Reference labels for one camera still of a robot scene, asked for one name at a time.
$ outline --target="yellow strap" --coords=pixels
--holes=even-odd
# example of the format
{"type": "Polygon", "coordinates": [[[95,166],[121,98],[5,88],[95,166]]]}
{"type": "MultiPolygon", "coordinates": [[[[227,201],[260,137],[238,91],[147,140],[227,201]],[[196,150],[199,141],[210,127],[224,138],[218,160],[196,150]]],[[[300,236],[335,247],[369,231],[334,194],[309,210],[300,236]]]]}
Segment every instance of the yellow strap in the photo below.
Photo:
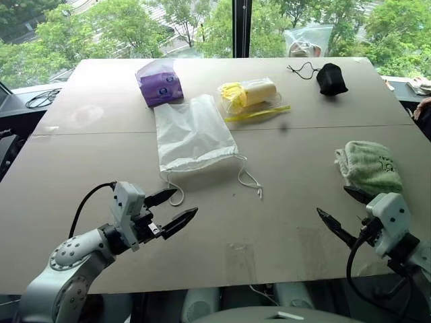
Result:
{"type": "Polygon", "coordinates": [[[235,121],[241,121],[244,119],[255,118],[256,116],[262,116],[265,114],[281,113],[288,110],[290,110],[290,106],[279,106],[278,108],[272,108],[272,109],[262,110],[262,111],[253,112],[253,113],[244,113],[244,114],[241,114],[240,116],[229,116],[224,120],[226,122],[235,122],[235,121]]]}

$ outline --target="drawstring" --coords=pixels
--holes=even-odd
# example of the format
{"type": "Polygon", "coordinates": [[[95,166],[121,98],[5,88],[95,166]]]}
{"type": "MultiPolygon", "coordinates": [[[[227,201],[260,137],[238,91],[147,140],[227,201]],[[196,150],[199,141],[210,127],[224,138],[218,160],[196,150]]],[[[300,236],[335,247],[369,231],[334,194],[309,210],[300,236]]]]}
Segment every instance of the drawstring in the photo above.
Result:
{"type": "Polygon", "coordinates": [[[259,195],[259,198],[262,199],[262,194],[263,194],[263,187],[259,184],[259,182],[257,182],[256,178],[254,178],[246,169],[246,163],[247,163],[247,157],[243,156],[243,155],[235,155],[236,158],[242,160],[242,167],[240,169],[240,171],[238,172],[238,181],[247,187],[251,187],[251,188],[257,188],[257,194],[259,195]],[[253,180],[254,183],[246,183],[243,182],[241,180],[241,175],[245,173],[249,176],[249,178],[251,178],[253,180]]]}
{"type": "Polygon", "coordinates": [[[174,184],[174,183],[172,183],[170,181],[170,172],[167,173],[166,179],[164,179],[162,177],[162,173],[159,173],[159,175],[160,175],[160,178],[163,179],[163,181],[165,181],[166,183],[168,183],[168,188],[170,188],[171,186],[173,186],[173,187],[175,187],[181,193],[181,199],[178,202],[176,202],[176,203],[172,202],[172,197],[173,196],[171,196],[170,199],[169,199],[169,204],[171,204],[173,207],[177,207],[177,206],[181,205],[183,203],[183,201],[184,201],[184,196],[185,196],[183,189],[181,187],[179,187],[178,185],[176,185],[176,184],[174,184]]]}

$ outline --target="folded towel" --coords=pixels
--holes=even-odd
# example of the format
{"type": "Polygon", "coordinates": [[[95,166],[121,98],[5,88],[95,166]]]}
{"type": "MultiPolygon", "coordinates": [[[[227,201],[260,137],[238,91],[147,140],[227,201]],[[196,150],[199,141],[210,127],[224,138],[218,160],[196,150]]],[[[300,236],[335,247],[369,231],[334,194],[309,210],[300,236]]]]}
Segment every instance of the folded towel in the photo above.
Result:
{"type": "Polygon", "coordinates": [[[349,141],[335,151],[335,163],[347,185],[369,194],[401,192],[403,186],[389,149],[369,141],[349,141]]]}

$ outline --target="white cord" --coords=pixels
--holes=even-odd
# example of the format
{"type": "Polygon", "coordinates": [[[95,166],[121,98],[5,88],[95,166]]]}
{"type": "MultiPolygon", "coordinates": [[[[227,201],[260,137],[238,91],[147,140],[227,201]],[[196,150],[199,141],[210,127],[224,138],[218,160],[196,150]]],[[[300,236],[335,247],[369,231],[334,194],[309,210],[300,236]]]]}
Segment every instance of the white cord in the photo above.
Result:
{"type": "Polygon", "coordinates": [[[168,188],[170,188],[171,186],[173,186],[173,187],[175,187],[175,188],[180,192],[180,194],[181,194],[181,199],[180,199],[178,202],[176,202],[176,203],[172,202],[172,197],[173,197],[173,196],[171,196],[171,197],[170,197],[170,199],[169,199],[169,204],[171,204],[173,207],[177,207],[177,206],[181,205],[181,204],[184,202],[184,197],[185,197],[185,194],[184,194],[183,189],[182,189],[181,187],[179,187],[178,185],[176,185],[176,184],[174,184],[174,183],[172,183],[172,182],[170,181],[170,172],[169,172],[169,173],[167,173],[167,175],[166,175],[166,179],[164,179],[164,178],[162,177],[162,173],[159,173],[159,176],[160,176],[160,178],[161,178],[161,179],[163,179],[163,181],[165,181],[166,183],[168,183],[168,188]]]}
{"type": "Polygon", "coordinates": [[[242,160],[242,167],[241,167],[240,171],[238,172],[238,181],[244,186],[251,187],[251,188],[257,188],[257,194],[259,195],[259,198],[262,199],[263,187],[259,184],[259,182],[257,182],[257,179],[254,178],[246,169],[247,157],[245,157],[243,155],[235,155],[235,157],[242,160]],[[241,175],[243,173],[247,174],[254,181],[254,183],[243,182],[241,180],[241,175]]]}
{"type": "Polygon", "coordinates": [[[267,299],[269,299],[272,303],[274,303],[276,306],[279,306],[279,304],[274,301],[272,298],[270,298],[267,294],[262,293],[261,291],[258,291],[256,289],[253,288],[252,285],[249,285],[249,287],[251,288],[252,291],[254,291],[255,293],[258,293],[259,295],[262,295],[263,297],[266,297],[267,299]]]}

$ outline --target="table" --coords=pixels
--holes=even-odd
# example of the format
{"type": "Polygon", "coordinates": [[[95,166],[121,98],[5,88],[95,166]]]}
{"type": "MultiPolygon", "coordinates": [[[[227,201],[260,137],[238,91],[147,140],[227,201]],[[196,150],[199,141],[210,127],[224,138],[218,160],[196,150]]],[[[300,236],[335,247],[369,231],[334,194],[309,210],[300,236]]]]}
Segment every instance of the table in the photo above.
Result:
{"type": "MultiPolygon", "coordinates": [[[[264,187],[264,199],[260,201],[253,190],[239,185],[240,164],[234,159],[178,176],[176,182],[186,192],[184,204],[177,208],[160,205],[154,209],[155,221],[163,225],[174,214],[196,205],[199,212],[194,220],[167,241],[152,241],[136,253],[120,255],[90,292],[344,277],[349,250],[325,227],[315,208],[333,214],[351,233],[359,232],[355,215],[364,215],[364,206],[344,193],[343,179],[333,164],[334,150],[349,140],[377,141],[391,149],[413,217],[411,232],[420,239],[431,238],[428,140],[367,60],[331,59],[343,70],[350,89],[334,101],[320,95],[315,80],[304,81],[284,70],[287,64],[301,66],[303,61],[176,62],[186,99],[199,92],[214,94],[214,87],[227,81],[226,74],[233,75],[231,70],[236,68],[244,78],[270,76],[284,102],[292,105],[292,112],[268,122],[231,126],[240,152],[248,157],[250,172],[264,187]],[[186,67],[195,65],[199,68],[187,76],[186,67]],[[207,83],[202,82],[201,73],[211,76],[207,83]],[[193,85],[193,79],[200,81],[193,85]],[[285,89],[283,84],[292,88],[285,89]],[[281,124],[288,124],[288,129],[283,130],[281,124]]],[[[329,59],[312,61],[319,66],[329,59]]],[[[146,192],[165,187],[158,175],[154,118],[131,74],[144,63],[83,61],[0,183],[0,292],[21,293],[39,274],[51,250],[67,237],[80,200],[96,184],[127,180],[146,192]],[[106,78],[99,79],[107,66],[117,81],[104,72],[106,78]],[[90,84],[95,89],[90,91],[90,84]],[[84,108],[88,114],[68,118],[73,109],[83,106],[98,106],[102,114],[88,122],[95,114],[92,108],[84,108]]],[[[112,221],[111,198],[112,193],[105,190],[88,201],[77,234],[112,221]]],[[[359,251],[355,275],[387,272],[372,248],[359,251]]]]}

